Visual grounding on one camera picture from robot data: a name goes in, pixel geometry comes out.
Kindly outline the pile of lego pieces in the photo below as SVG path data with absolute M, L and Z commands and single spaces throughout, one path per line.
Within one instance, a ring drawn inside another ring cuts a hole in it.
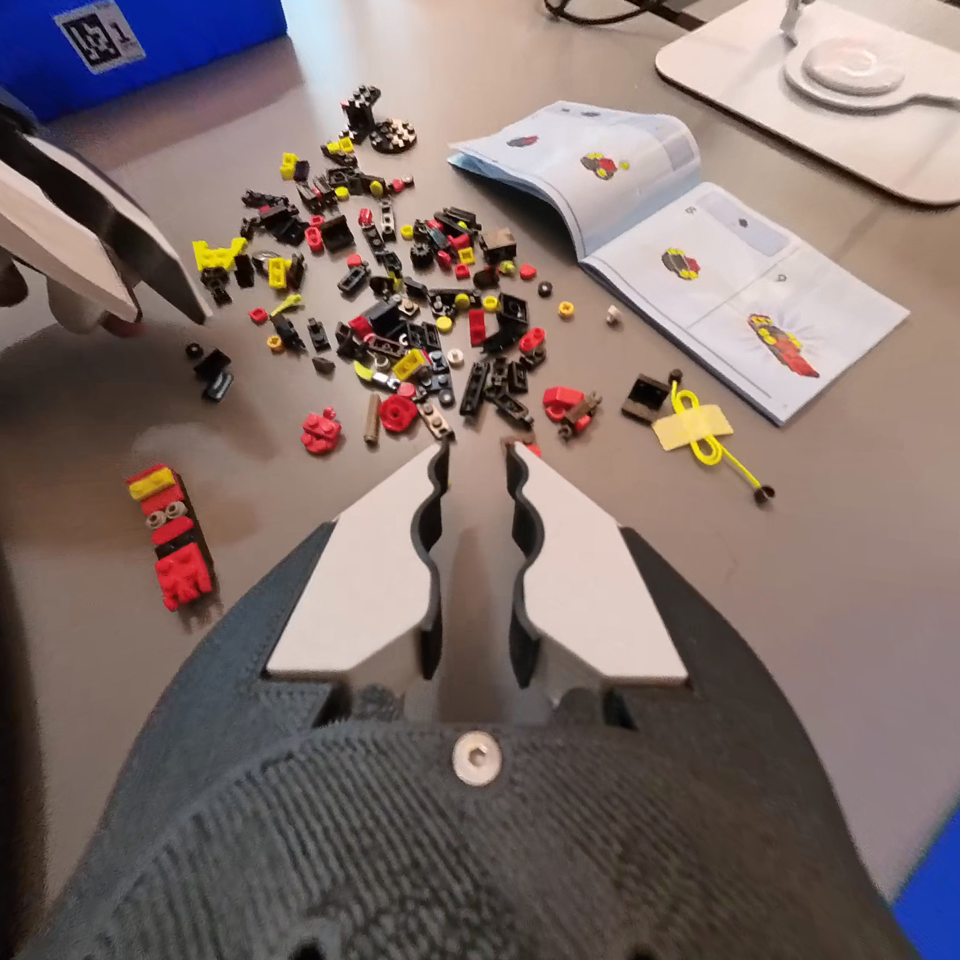
M 333 356 L 383 402 L 414 401 L 439 440 L 453 437 L 447 413 L 475 424 L 486 406 L 532 438 L 524 402 L 530 375 L 546 361 L 546 333 L 533 325 L 529 297 L 511 279 L 535 282 L 510 226 L 487 229 L 476 212 L 445 204 L 400 223 L 396 199 L 411 175 L 365 169 L 362 143 L 345 136 L 321 146 L 323 162 L 285 152 L 284 194 L 247 189 L 246 212 L 227 242 L 192 242 L 198 280 L 213 304 L 263 286 L 270 306 L 249 311 L 272 331 L 268 349 L 303 356 L 330 378 Z

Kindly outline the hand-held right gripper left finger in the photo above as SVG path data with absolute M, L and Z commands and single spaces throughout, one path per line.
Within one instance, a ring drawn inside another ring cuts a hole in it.
M 340 513 L 267 659 L 270 678 L 396 695 L 433 678 L 443 619 L 431 550 L 449 471 L 443 440 Z

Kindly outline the red lego car assembly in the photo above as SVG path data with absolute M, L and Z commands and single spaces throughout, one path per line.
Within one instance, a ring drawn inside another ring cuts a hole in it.
M 212 594 L 213 559 L 182 476 L 158 462 L 127 477 L 126 490 L 150 535 L 164 607 L 175 613 Z

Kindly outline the black square lego piece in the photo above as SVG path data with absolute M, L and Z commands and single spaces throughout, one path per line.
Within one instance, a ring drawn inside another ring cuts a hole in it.
M 670 382 L 639 374 L 621 405 L 622 416 L 652 426 L 670 397 L 672 386 Z

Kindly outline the black round lego plate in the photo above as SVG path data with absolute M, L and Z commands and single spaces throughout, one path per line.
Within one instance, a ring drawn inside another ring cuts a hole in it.
M 403 154 L 416 146 L 417 142 L 414 126 L 399 118 L 377 122 L 368 135 L 369 146 L 383 155 Z

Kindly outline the red studded lego piece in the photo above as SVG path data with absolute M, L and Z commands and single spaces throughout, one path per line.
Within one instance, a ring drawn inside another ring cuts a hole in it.
M 335 409 L 327 406 L 320 413 L 311 412 L 306 416 L 301 425 L 300 440 L 311 455 L 326 455 L 336 449 L 342 430 Z

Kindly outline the black angled lego piece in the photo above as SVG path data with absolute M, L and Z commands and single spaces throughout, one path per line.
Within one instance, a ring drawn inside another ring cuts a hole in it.
M 194 374 L 202 384 L 201 397 L 211 403 L 219 403 L 234 384 L 231 358 L 220 349 L 213 349 L 198 359 Z

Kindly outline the blue board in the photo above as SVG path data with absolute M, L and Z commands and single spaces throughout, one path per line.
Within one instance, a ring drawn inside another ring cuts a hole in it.
M 921 958 L 959 958 L 959 806 L 903 883 L 894 917 Z

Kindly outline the person's left hand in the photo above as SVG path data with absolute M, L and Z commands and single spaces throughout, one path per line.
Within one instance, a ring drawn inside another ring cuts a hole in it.
M 26 264 L 1 249 L 1 309 L 10 310 L 25 303 L 30 290 L 21 270 Z M 73 292 L 54 279 L 45 277 L 48 306 L 55 321 L 75 334 L 89 334 L 99 328 L 120 339 L 138 338 L 143 333 L 142 314 L 126 320 L 103 309 L 92 300 Z

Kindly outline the lego instruction booklet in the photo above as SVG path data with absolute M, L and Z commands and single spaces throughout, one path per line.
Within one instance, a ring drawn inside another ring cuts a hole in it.
M 909 315 L 703 180 L 674 116 L 560 101 L 451 151 L 552 206 L 583 270 L 778 426 Z

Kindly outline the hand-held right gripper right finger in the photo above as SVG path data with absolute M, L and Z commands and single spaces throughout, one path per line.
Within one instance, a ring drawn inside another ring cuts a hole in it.
M 508 444 L 506 468 L 523 557 L 509 629 L 518 686 L 553 705 L 571 690 L 684 686 L 688 668 L 620 524 L 522 443 Z

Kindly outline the blue crate with printed tag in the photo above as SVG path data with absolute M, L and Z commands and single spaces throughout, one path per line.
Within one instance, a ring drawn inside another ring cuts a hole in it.
M 286 33 L 280 1 L 3 1 L 1 86 L 48 122 Z

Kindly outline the pale yellow tape strip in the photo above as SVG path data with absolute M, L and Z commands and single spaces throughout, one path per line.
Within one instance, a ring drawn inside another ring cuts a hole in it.
M 697 447 L 734 433 L 726 414 L 715 404 L 682 406 L 678 413 L 655 420 L 653 430 L 665 451 Z

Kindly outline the white monitor stand base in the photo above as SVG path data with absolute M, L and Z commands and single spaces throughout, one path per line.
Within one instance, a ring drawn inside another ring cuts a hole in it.
M 894 198 L 958 207 L 958 7 L 743 2 L 654 65 L 709 102 Z

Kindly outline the red and brown lego assembly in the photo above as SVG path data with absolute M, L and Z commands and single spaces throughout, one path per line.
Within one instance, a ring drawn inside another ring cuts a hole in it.
M 557 425 L 558 437 L 564 442 L 590 427 L 602 402 L 603 397 L 595 390 L 584 393 L 561 386 L 547 389 L 542 400 L 547 418 Z

